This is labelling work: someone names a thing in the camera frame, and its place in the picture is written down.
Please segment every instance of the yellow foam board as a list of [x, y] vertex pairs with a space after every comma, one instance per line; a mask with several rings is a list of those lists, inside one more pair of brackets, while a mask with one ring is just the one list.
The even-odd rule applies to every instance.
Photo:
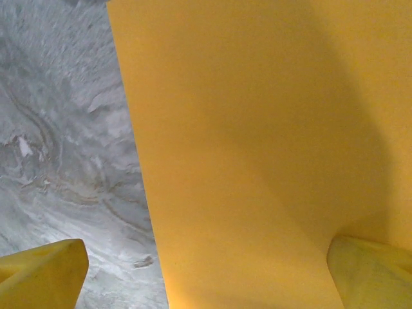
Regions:
[[88, 265], [81, 239], [0, 257], [0, 308], [74, 309]]
[[170, 308], [341, 309], [336, 234], [412, 249], [411, 3], [108, 3]]

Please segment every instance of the yellow panel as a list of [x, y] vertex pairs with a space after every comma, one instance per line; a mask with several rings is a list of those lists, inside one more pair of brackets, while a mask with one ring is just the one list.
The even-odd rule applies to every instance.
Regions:
[[407, 1], [108, 8], [172, 309], [339, 309], [336, 233], [412, 248]]
[[88, 266], [81, 239], [0, 257], [0, 308], [73, 309]]

